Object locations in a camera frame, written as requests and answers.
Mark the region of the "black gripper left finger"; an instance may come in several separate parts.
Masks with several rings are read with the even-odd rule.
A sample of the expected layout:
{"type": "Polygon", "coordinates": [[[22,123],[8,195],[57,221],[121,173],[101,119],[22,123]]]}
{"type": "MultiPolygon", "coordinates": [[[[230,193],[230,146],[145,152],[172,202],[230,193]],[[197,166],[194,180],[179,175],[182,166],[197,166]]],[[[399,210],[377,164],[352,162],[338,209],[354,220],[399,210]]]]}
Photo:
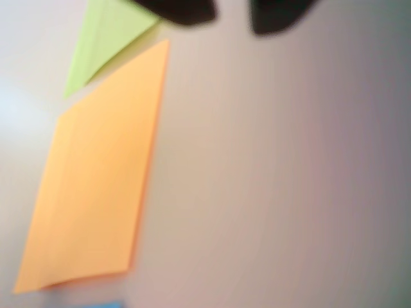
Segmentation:
{"type": "Polygon", "coordinates": [[[214,1],[210,0],[135,0],[135,3],[178,25],[198,25],[217,16],[214,1]]]}

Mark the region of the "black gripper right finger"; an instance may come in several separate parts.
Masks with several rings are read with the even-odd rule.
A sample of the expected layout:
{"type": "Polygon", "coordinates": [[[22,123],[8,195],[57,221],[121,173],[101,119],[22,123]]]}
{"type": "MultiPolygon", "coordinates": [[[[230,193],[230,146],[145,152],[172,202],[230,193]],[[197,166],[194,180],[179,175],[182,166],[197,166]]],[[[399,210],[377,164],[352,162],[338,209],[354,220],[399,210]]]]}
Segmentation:
{"type": "Polygon", "coordinates": [[[316,0],[250,1],[250,21],[256,35],[277,35],[297,24],[316,0]]]}

